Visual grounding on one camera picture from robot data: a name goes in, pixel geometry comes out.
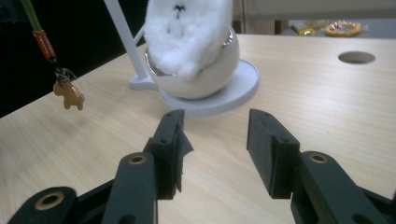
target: gold object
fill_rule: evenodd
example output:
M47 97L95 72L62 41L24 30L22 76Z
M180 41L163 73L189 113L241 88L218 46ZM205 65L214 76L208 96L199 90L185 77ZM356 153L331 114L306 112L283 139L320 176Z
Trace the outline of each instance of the gold object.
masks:
M298 34L298 35L313 35L315 33L314 28L305 25L302 22L294 23L291 28Z
M349 37L361 33L361 25L357 22L339 21L328 25L325 34L336 37Z

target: keychain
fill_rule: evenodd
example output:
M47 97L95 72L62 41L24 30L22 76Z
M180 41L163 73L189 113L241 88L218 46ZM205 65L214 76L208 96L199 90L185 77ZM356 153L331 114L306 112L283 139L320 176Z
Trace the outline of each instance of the keychain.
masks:
M53 86L55 95L64 97L64 108L69 109L71 105L75 105L78 110L82 110L82 103L85 98L84 95L71 83L77 77L67 68L62 68L57 60L55 51L47 38L43 29L41 29L38 18L35 14L34 7L30 0L22 0L23 6L27 13L30 23L33 27L33 36L37 41L44 57L55 67L56 82Z

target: white pole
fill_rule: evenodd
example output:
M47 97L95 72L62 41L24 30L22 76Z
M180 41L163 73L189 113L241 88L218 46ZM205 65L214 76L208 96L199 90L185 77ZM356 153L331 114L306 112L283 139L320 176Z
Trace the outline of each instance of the white pole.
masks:
M124 45L134 70L136 71L138 79L144 79L149 76L148 70L145 68L139 51L137 50L136 43L143 35L143 26L138 33L138 38L134 40L132 33L129 29L128 23L125 20L120 3L118 0L105 0L105 4L108 12L110 13L111 19L113 20L117 31L119 32L122 44Z

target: circular hole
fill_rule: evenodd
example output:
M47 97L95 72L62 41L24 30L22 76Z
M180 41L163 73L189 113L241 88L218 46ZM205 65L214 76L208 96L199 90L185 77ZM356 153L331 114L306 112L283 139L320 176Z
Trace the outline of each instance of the circular hole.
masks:
M119 224L135 224L136 223L136 217L133 215L126 215L122 217L119 221Z
M317 162L317 163L326 163L326 162L328 162L326 157L324 157L322 155L319 155L319 154L311 154L311 155L309 155L309 159L311 161L314 161L314 162Z
M338 56L338 59L344 63L370 63L375 60L374 54L362 52L362 51L350 51L342 53Z
M61 191L53 192L40 198L35 203L35 209L40 211L48 210L60 204L63 200L64 200L64 194Z
M129 161L129 163L131 164L140 164L146 161L146 157L144 156L134 156L131 158L131 160Z
M373 223L368 217L365 217L364 215L361 215L361 214L354 215L353 220L355 221L355 223L358 223L358 224L372 224Z

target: white fluffy toy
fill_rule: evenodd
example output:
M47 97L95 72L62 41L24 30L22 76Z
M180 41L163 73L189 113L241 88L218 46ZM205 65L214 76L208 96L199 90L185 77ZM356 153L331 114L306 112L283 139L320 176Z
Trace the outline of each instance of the white fluffy toy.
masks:
M148 53L157 68L192 80L219 56L229 36L233 0L149 0Z

